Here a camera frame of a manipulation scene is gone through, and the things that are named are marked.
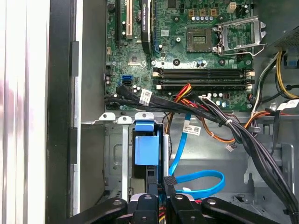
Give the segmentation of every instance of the expansion slot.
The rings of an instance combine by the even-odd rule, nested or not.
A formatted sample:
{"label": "expansion slot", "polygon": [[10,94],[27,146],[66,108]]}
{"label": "expansion slot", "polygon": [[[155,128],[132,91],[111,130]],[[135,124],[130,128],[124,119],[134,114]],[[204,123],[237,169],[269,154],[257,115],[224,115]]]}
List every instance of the expansion slot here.
{"label": "expansion slot", "polygon": [[119,48],[121,46],[121,0],[115,0],[115,44]]}
{"label": "expansion slot", "polygon": [[126,23],[126,37],[133,39],[133,0],[127,0],[127,23]]}
{"label": "expansion slot", "polygon": [[145,54],[150,55],[151,50],[151,19],[150,19],[150,0],[142,0],[141,8],[141,41],[142,48]]}

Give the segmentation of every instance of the blue sata port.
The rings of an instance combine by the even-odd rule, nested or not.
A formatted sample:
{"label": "blue sata port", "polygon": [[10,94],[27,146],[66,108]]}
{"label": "blue sata port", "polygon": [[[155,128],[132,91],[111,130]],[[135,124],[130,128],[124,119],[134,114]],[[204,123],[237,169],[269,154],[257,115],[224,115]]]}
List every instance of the blue sata port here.
{"label": "blue sata port", "polygon": [[132,85],[133,84],[133,76],[129,76],[129,75],[121,76],[121,83],[123,85]]}

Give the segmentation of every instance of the barcode label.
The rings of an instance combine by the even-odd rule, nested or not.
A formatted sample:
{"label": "barcode label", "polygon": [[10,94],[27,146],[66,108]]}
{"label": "barcode label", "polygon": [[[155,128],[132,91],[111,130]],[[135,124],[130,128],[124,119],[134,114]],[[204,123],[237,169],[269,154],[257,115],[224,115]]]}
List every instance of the barcode label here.
{"label": "barcode label", "polygon": [[189,125],[189,123],[184,123],[183,132],[187,134],[194,134],[199,136],[200,135],[201,127]]}
{"label": "barcode label", "polygon": [[277,111],[283,111],[285,109],[285,106],[286,106],[286,103],[279,105],[279,107],[277,108]]}
{"label": "barcode label", "polygon": [[279,107],[277,108],[277,111],[283,111],[286,108],[296,108],[297,105],[299,103],[299,99],[293,99],[290,100],[287,103],[282,103],[281,105],[279,105]]}
{"label": "barcode label", "polygon": [[161,29],[161,36],[169,36],[169,30],[168,29]]}
{"label": "barcode label", "polygon": [[146,89],[142,89],[139,103],[148,106],[152,94],[153,92]]}
{"label": "barcode label", "polygon": [[287,102],[285,108],[296,108],[299,103],[299,99],[293,99]]}

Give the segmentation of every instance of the pcie slot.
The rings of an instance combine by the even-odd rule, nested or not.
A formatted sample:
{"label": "pcie slot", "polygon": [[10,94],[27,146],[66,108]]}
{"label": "pcie slot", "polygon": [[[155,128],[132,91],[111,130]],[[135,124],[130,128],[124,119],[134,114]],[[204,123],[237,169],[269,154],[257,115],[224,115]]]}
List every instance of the pcie slot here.
{"label": "pcie slot", "polygon": [[121,46],[121,0],[115,0],[115,44],[119,48]]}

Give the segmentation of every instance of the cable tie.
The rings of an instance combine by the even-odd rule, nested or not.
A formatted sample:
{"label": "cable tie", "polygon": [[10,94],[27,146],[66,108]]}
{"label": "cable tie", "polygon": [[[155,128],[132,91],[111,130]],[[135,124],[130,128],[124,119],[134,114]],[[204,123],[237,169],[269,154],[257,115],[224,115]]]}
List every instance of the cable tie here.
{"label": "cable tie", "polygon": [[232,123],[233,121],[231,119],[228,119],[227,122],[225,122],[225,125],[228,125],[229,123]]}

